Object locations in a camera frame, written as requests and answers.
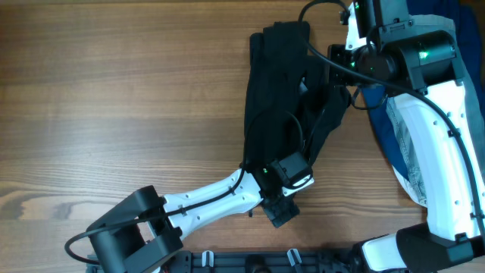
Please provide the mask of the black shorts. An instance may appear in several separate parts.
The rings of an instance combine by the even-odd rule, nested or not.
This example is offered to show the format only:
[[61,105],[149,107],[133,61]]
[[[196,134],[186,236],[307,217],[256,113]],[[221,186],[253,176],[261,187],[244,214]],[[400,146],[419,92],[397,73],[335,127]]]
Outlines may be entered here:
[[349,91],[327,79],[327,65],[308,54],[310,25],[276,22],[249,39],[246,161],[262,166],[300,150],[313,164],[350,105]]

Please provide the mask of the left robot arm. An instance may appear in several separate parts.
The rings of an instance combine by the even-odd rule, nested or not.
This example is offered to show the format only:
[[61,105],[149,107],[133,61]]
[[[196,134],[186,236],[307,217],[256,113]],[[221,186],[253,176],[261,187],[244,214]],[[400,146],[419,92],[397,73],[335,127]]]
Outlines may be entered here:
[[143,187],[91,224],[89,241],[103,271],[151,272],[191,233],[229,215],[263,206],[280,227],[299,213],[293,195],[313,183],[311,165],[295,152],[187,193],[159,196],[153,186]]

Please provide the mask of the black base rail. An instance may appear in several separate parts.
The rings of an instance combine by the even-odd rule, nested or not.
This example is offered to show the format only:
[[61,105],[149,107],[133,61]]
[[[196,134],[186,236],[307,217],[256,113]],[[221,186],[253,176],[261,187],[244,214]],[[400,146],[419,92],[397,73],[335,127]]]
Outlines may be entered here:
[[280,252],[181,251],[155,270],[158,273],[346,273],[352,271],[348,254],[346,249],[300,251],[295,248]]

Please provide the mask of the blue garment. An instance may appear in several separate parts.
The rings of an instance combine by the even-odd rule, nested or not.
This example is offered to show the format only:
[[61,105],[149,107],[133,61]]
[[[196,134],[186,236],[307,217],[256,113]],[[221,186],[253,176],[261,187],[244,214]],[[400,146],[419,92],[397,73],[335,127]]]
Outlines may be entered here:
[[[482,43],[477,24],[477,18],[471,8],[458,1],[427,0],[409,1],[409,13],[412,15],[434,14],[447,17],[456,24],[457,42],[464,65],[468,65],[468,73],[477,90],[480,111],[484,119],[484,90],[480,82],[480,63],[482,59]],[[394,136],[393,126],[386,114],[387,99],[382,106],[369,112],[369,118],[379,144],[392,166],[397,165],[400,171],[405,170],[405,164],[400,154],[399,145]]]

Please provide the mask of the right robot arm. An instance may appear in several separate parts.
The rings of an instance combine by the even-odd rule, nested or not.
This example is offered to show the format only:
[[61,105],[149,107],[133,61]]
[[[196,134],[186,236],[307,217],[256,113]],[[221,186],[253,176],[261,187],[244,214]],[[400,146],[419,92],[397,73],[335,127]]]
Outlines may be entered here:
[[343,49],[330,72],[347,86],[376,83],[407,177],[427,209],[422,224],[359,243],[363,272],[436,272],[484,254],[483,118],[458,47],[455,22],[404,1],[354,1],[340,21]]

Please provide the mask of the white garment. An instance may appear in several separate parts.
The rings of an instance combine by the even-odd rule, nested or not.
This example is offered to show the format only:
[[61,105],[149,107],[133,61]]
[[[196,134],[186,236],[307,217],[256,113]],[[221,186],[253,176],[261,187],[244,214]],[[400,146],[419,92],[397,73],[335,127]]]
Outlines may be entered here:
[[403,190],[408,194],[408,196],[413,202],[418,204],[419,203],[418,195],[415,192],[414,188],[412,187],[411,183],[407,179],[405,179],[395,168],[393,168],[393,171]]

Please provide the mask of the grey jeans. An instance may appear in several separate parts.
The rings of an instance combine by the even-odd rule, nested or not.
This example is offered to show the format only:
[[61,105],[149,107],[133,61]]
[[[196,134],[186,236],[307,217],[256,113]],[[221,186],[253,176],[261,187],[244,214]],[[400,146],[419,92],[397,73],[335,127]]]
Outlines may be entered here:
[[[453,20],[439,15],[413,15],[411,17],[419,27],[437,27],[443,29],[453,36],[457,36],[456,24]],[[468,73],[468,65],[465,64],[465,110],[467,115],[468,126],[471,138],[474,144],[474,151],[480,166],[480,173],[484,174],[484,119],[480,111],[480,103],[477,96],[477,90],[472,83],[472,77]],[[410,133],[405,122],[397,110],[396,103],[389,99],[386,105],[386,114],[390,118],[393,126],[394,136],[399,145],[400,154],[403,157],[405,170],[400,171],[397,165],[393,167],[407,179],[418,195],[418,205],[425,207],[427,197],[424,189],[424,180],[418,164],[415,148],[412,144]]]

